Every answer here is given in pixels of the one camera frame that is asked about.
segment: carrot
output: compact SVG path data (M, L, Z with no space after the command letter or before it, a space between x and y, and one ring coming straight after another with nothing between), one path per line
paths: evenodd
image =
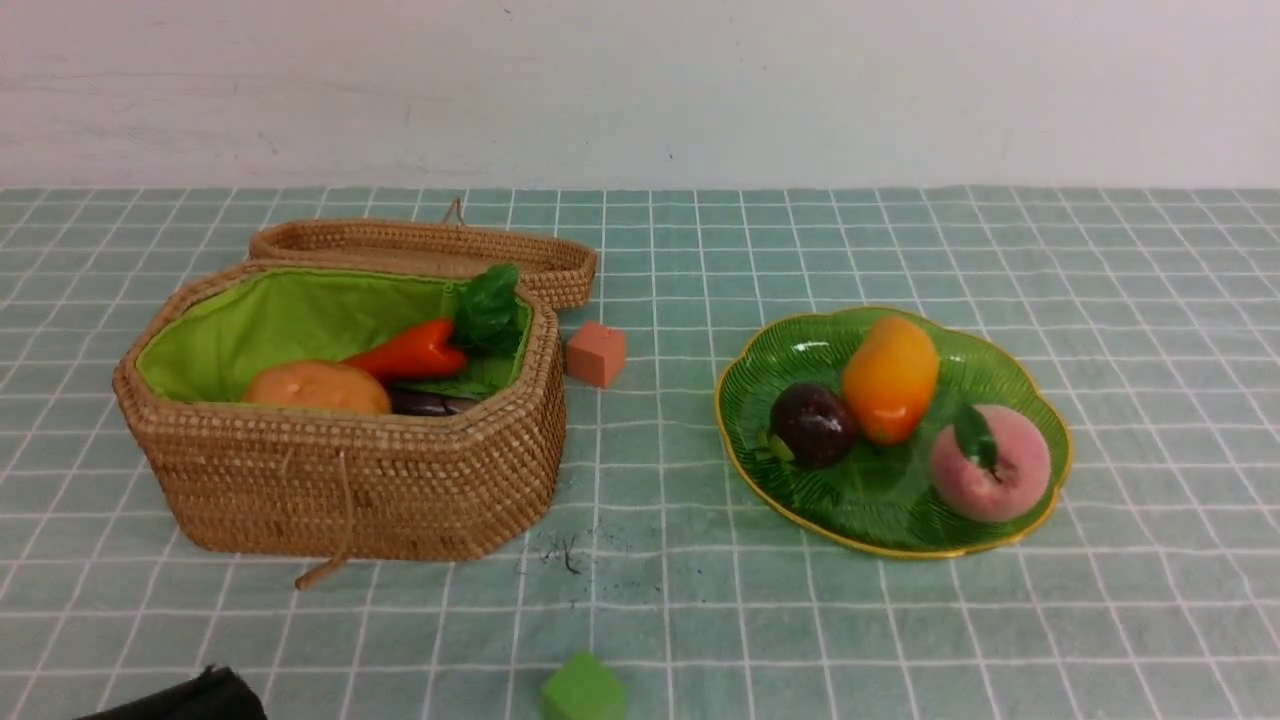
M383 383L452 378L467 366L467 356L449 345L452 336L453 320L439 318L413 325L342 364L360 368Z

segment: artificial vegetable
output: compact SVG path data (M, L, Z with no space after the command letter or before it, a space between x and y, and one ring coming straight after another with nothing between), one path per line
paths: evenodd
M324 360L298 360L266 368L253 377L242 402L385 415L390 396L369 373Z
M452 378L467 366L467 356L451 343L453 320L436 318L353 355L343 365L360 368L381 383Z
M454 346L471 355L511 355L520 347L522 332L516 283L520 269L504 263L493 265L462 287L454 318Z
M438 392L404 387L389 387L387 395L392 400L392 413L417 418L447 418L466 413L479 405L470 397L449 397Z

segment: black object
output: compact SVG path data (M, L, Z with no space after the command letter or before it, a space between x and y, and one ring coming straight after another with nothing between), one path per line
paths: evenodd
M76 720L268 720L262 701L229 667L210 665L197 678Z

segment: green foam block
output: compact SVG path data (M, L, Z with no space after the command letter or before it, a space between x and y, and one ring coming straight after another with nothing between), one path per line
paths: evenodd
M623 720L627 689L594 656L580 652L543 685L543 720Z

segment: mango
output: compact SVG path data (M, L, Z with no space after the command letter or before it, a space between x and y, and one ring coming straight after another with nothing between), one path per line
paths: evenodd
M841 395L869 442L906 442L938 386L938 352L929 334L901 315L877 320L849 359Z

